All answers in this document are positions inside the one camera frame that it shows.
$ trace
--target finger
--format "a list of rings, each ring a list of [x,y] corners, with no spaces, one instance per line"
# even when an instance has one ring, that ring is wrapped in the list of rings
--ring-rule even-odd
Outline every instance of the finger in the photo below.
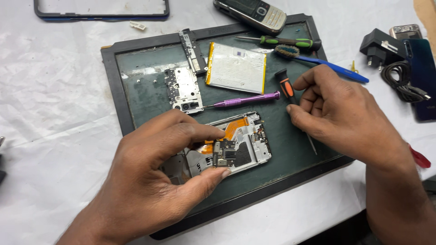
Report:
[[[321,95],[319,92],[319,86],[310,86],[306,91],[304,91],[303,95],[301,95],[300,106],[307,112],[312,111],[313,103],[319,98]]]
[[[313,103],[312,111],[310,112],[313,116],[316,117],[322,117],[323,116],[323,106],[324,106],[324,100],[321,97],[318,97],[318,99]]]
[[[144,156],[141,159],[149,161],[152,168],[157,169],[164,161],[190,144],[205,140],[222,139],[224,136],[224,130],[214,126],[179,123],[148,137],[145,143],[135,147],[132,151],[142,152]]]
[[[181,110],[172,109],[157,117],[150,119],[135,130],[136,135],[147,138],[157,132],[167,129],[179,123],[198,123],[194,118],[186,115]]]
[[[178,203],[191,210],[208,197],[215,187],[231,173],[227,167],[206,169],[200,175],[179,186],[177,190]]]
[[[331,123],[324,118],[315,117],[298,105],[286,107],[291,116],[292,124],[317,140],[322,140],[331,134]]]
[[[330,67],[318,65],[297,78],[294,83],[294,89],[303,90],[312,85],[318,85],[324,100],[327,100],[337,87],[344,83],[345,81],[340,79]]]

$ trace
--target phone keypad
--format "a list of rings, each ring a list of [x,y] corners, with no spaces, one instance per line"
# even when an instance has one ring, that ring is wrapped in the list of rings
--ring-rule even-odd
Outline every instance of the phone keypad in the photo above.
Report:
[[[273,29],[279,30],[283,26],[285,19],[286,14],[283,11],[270,6],[269,11],[262,23],[270,26]]]

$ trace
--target black phone frame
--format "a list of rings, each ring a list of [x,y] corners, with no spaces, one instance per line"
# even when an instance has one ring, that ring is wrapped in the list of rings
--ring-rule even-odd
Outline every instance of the black phone frame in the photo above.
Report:
[[[170,16],[169,0],[165,1],[163,14],[76,14],[43,13],[39,10],[39,0],[34,0],[35,14],[45,21],[79,21],[79,20],[166,20]]]

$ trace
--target screwdriver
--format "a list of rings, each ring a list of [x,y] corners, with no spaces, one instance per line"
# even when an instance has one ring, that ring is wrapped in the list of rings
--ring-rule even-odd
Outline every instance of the screwdriver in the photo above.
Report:
[[[254,96],[254,97],[223,100],[223,101],[217,102],[213,105],[204,106],[203,108],[228,107],[228,106],[234,106],[234,105],[242,105],[242,104],[245,104],[248,102],[271,100],[271,99],[280,99],[280,92],[275,91],[274,93],[258,95],[258,96]]]
[[[308,48],[309,50],[318,51],[321,48],[322,42],[320,39],[310,40],[310,39],[287,39],[287,38],[277,38],[271,36],[261,36],[260,38],[256,37],[236,37],[240,39],[248,39],[248,40],[257,40],[260,41],[260,44],[287,44],[293,45],[300,48]]]
[[[280,81],[280,87],[282,87],[283,93],[285,94],[286,98],[288,98],[289,102],[292,105],[298,105],[297,99],[295,98],[294,88],[292,87],[291,82],[289,81],[288,70],[283,69],[275,74],[276,78]],[[317,149],[315,148],[315,145],[313,144],[312,137],[308,133],[307,137],[309,138],[309,142],[312,145],[313,151],[315,152],[315,155],[318,155]]]

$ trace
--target brush bristles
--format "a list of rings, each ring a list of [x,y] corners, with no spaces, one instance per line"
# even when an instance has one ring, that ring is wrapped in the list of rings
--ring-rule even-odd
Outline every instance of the brush bristles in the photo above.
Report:
[[[276,52],[279,52],[289,58],[296,58],[300,55],[300,49],[295,46],[289,46],[289,45],[277,45]]]

